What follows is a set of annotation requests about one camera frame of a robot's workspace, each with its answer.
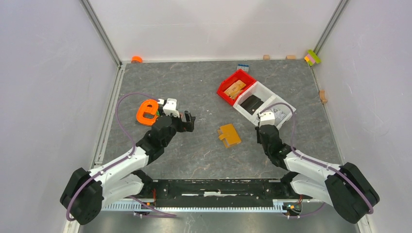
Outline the orange card holder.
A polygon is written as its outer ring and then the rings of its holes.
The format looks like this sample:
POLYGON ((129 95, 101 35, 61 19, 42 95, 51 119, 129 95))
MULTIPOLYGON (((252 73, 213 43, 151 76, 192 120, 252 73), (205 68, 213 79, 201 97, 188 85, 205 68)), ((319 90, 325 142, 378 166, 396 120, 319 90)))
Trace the orange card holder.
POLYGON ((217 130, 217 132, 219 134, 218 138, 223 142, 226 148, 230 148, 241 143, 241 138, 233 124, 223 125, 217 130))

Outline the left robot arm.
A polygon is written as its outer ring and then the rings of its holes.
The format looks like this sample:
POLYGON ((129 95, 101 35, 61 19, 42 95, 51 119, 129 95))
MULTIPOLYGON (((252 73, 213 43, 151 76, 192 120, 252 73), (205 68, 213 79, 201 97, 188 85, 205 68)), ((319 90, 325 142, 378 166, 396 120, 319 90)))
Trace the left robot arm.
POLYGON ((192 132, 195 120, 189 111, 182 116, 161 115, 125 154, 89 171, 75 170, 60 197, 67 220, 86 225, 120 199, 150 196, 153 185, 142 178, 141 168, 158 159, 177 133, 192 132))

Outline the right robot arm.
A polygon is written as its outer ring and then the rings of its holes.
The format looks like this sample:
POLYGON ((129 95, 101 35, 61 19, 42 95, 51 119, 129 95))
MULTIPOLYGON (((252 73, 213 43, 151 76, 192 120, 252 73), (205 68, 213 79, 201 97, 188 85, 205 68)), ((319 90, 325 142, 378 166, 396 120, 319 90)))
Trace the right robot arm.
POLYGON ((373 213, 380 197, 355 164, 330 164, 305 155, 282 142, 274 125, 257 126, 255 130, 257 142, 272 164, 288 171, 281 179, 283 196, 318 199, 352 224, 373 213))

